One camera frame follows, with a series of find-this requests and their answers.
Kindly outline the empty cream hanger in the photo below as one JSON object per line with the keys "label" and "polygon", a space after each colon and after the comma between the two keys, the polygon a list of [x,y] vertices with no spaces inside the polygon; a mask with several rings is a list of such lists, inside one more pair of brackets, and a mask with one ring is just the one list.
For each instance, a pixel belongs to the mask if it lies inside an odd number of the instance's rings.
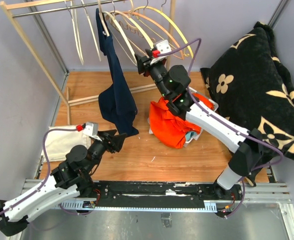
{"label": "empty cream hanger", "polygon": [[77,20],[77,11],[75,8],[72,8],[74,6],[74,1],[70,0],[69,3],[67,3],[67,1],[65,0],[64,2],[67,7],[67,10],[71,16],[73,35],[74,35],[74,41],[75,41],[75,46],[76,46],[78,58],[79,58],[80,63],[83,65],[84,58],[83,58],[83,52],[82,52],[82,46],[81,46],[81,40],[80,40],[79,25],[78,25],[78,20]]}

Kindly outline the teal t shirt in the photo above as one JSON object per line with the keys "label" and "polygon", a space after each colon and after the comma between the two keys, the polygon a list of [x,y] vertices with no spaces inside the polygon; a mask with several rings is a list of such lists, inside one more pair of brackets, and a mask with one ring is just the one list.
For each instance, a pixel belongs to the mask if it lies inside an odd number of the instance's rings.
{"label": "teal t shirt", "polygon": [[185,141],[188,142],[191,139],[195,139],[199,134],[196,131],[188,131],[185,134]]}

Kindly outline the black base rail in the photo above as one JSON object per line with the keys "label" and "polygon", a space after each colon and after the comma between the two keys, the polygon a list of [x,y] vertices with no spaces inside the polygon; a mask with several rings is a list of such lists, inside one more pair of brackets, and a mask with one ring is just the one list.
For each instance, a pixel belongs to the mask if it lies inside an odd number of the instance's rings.
{"label": "black base rail", "polygon": [[239,201],[241,186],[221,190],[212,183],[99,181],[85,198],[85,208],[198,209],[205,201]]}

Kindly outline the navy blue t shirt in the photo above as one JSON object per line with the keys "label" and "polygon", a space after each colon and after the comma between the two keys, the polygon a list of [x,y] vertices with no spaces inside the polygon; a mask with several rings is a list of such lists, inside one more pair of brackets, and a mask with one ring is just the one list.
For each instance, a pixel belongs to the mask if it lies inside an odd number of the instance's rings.
{"label": "navy blue t shirt", "polygon": [[137,106],[116,54],[113,36],[104,34],[105,30],[100,19],[99,9],[95,11],[95,18],[99,47],[107,58],[112,79],[111,86],[98,96],[101,115],[104,120],[113,123],[120,134],[126,133],[128,137],[138,135],[139,131],[133,126],[138,113]]}

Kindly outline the white pink t shirt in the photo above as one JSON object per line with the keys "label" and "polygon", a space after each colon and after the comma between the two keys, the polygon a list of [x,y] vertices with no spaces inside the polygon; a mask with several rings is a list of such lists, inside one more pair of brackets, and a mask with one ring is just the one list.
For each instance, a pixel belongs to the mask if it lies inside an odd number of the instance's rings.
{"label": "white pink t shirt", "polygon": [[152,131],[152,129],[151,129],[150,118],[147,119],[147,123],[148,123],[148,125],[149,125],[148,133],[149,133],[150,135],[153,135],[154,133],[153,133],[153,131]]}

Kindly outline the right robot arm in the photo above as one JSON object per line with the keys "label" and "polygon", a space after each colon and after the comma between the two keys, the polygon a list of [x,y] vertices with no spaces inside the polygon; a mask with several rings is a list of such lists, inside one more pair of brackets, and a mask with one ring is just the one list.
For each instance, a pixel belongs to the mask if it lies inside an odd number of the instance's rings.
{"label": "right robot arm", "polygon": [[189,92],[191,79],[186,69],[182,65],[175,65],[166,70],[165,59],[155,58],[158,53],[153,49],[146,56],[135,54],[137,71],[152,78],[174,116],[210,133],[232,152],[231,160],[212,187],[214,196],[225,200],[231,195],[232,187],[248,176],[262,158],[262,135],[257,129],[240,127],[211,110]]}

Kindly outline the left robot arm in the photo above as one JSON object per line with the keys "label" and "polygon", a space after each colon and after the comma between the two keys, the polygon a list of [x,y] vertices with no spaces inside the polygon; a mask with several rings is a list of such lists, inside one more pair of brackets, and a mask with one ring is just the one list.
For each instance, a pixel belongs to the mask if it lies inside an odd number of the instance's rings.
{"label": "left robot arm", "polygon": [[93,169],[106,152],[120,152],[126,133],[117,134],[115,129],[98,131],[90,147],[78,144],[66,154],[65,160],[33,188],[12,200],[0,200],[0,232],[14,236],[25,230],[44,212],[65,200],[76,197],[88,198],[95,191]]}

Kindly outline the folded cream cloth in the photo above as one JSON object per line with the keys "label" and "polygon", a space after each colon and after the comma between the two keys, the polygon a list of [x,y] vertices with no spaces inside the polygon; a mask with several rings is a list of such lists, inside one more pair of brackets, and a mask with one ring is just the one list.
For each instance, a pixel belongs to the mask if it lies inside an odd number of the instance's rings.
{"label": "folded cream cloth", "polygon": [[66,154],[76,145],[83,145],[87,149],[92,140],[80,131],[51,131],[45,141],[45,148],[50,162],[61,162]]}

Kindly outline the wooden clothes rack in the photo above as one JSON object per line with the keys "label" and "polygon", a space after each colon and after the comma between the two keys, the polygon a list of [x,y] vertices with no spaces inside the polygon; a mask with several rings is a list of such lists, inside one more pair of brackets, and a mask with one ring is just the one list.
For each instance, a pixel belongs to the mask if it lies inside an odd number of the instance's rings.
{"label": "wooden clothes rack", "polygon": [[[125,0],[105,0],[105,1],[101,2],[101,5],[110,4],[113,2],[121,2],[121,1],[125,1]],[[16,32],[18,33],[18,35],[21,37],[21,39],[23,40],[23,42],[25,43],[25,45],[27,46],[27,48],[29,49],[29,51],[31,52],[31,54],[33,55],[33,57],[35,58],[35,60],[39,64],[39,66],[41,67],[41,69],[43,70],[43,72],[45,73],[45,75],[47,76],[49,81],[51,82],[52,86],[54,87],[54,89],[58,93],[59,98],[66,105],[67,124],[71,125],[72,124],[71,107],[96,102],[96,101],[98,101],[98,95],[85,97],[85,98],[79,98],[79,99],[75,99],[75,100],[70,100],[68,87],[66,89],[66,95],[64,95],[61,88],[58,86],[57,82],[55,81],[54,77],[52,76],[52,74],[50,73],[48,68],[46,67],[44,61],[39,56],[39,53],[37,52],[37,50],[33,46],[31,40],[29,39],[27,34],[24,32],[21,25],[15,20],[15,18],[33,16],[36,14],[45,14],[45,13],[66,11],[67,7],[49,9],[49,10],[44,10],[44,11],[31,11],[29,13],[17,14],[17,15],[13,15],[11,13],[11,10],[23,9],[23,8],[36,8],[37,6],[44,6],[44,5],[56,4],[56,3],[62,3],[62,2],[65,2],[65,0],[37,0],[37,1],[25,1],[24,3],[15,3],[15,4],[6,4],[4,1],[1,1],[0,7],[4,11],[4,13],[6,14],[7,18],[9,19],[9,21],[11,22],[11,24],[15,28]],[[97,2],[86,3],[84,6],[86,8],[89,8],[89,7],[93,7],[93,6],[98,6],[98,3]],[[78,9],[78,8],[83,8],[83,6],[82,6],[82,4],[74,5],[72,8]],[[155,89],[156,89],[155,85],[149,84],[149,85],[143,85],[143,86],[139,86],[139,87],[130,88],[129,90],[131,91],[132,94],[135,94],[135,93],[142,93],[142,92],[147,92],[147,91],[151,91],[151,90],[155,90]]]}

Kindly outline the black floral blanket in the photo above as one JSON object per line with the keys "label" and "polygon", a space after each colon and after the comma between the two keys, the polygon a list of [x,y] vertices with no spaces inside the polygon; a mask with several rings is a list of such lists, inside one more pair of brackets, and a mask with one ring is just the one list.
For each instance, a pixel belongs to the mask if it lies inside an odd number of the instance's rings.
{"label": "black floral blanket", "polygon": [[258,166],[279,153],[294,161],[294,85],[272,28],[257,22],[211,66],[200,69],[218,112],[268,143]]}

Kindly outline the yellow hanger with metal hook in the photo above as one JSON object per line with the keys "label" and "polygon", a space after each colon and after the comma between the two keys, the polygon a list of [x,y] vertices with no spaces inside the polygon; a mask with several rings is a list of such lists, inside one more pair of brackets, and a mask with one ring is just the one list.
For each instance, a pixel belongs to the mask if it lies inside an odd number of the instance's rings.
{"label": "yellow hanger with metal hook", "polygon": [[160,9],[155,8],[153,6],[138,6],[135,7],[133,9],[133,12],[137,12],[139,13],[140,10],[142,10],[143,12],[145,12],[146,9],[151,10],[159,15],[161,15],[167,22],[168,22],[168,32],[170,35],[172,35],[172,33],[174,31],[177,32],[177,34],[180,36],[180,38],[182,39],[184,44],[187,44],[188,41],[185,37],[185,35],[183,34],[183,32],[181,31],[181,29],[177,26],[177,24],[175,23],[175,13],[176,13],[176,1],[175,0],[171,0],[170,1],[170,8],[169,8],[169,15],[167,15],[166,13],[164,13],[162,7]]}

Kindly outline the metal corner post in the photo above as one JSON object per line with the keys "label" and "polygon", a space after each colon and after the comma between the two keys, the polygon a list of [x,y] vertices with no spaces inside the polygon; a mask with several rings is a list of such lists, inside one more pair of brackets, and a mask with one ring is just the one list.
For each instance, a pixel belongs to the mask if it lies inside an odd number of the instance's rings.
{"label": "metal corner post", "polygon": [[43,18],[41,17],[40,14],[33,15],[33,18],[34,18],[42,36],[44,37],[47,45],[49,46],[50,51],[52,52],[55,60],[58,62],[60,68],[67,76],[69,74],[69,70],[64,63],[64,60],[63,60],[62,56],[60,55],[60,53],[57,49],[57,46],[55,45],[55,43],[54,43],[54,41],[48,31],[48,28],[46,27],[45,22],[43,21]]}

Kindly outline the orange t shirt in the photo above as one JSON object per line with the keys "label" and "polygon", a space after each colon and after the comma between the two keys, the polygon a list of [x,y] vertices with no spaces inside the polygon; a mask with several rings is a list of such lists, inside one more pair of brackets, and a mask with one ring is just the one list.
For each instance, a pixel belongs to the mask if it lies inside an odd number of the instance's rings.
{"label": "orange t shirt", "polygon": [[149,105],[149,119],[153,135],[164,145],[174,149],[181,149],[185,143],[188,131],[200,133],[201,127],[180,117],[173,115],[167,107],[168,101],[161,97],[157,102]]}

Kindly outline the white plastic basket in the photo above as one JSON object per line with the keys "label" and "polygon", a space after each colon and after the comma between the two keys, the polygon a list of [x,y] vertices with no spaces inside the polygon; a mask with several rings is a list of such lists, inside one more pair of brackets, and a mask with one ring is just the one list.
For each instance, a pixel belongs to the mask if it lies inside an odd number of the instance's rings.
{"label": "white plastic basket", "polygon": [[[196,91],[194,88],[189,87],[191,93],[197,97],[201,102],[203,102],[208,108],[210,108],[212,111],[216,111],[219,107],[219,105],[213,101],[212,99],[210,99],[209,97],[201,94],[200,92]],[[185,141],[185,143],[183,144],[184,147],[187,147],[192,141],[197,141],[199,139],[199,137],[201,136],[201,134],[203,133],[203,129],[200,129],[200,132],[198,134],[198,136],[194,139],[191,139],[190,141]]]}

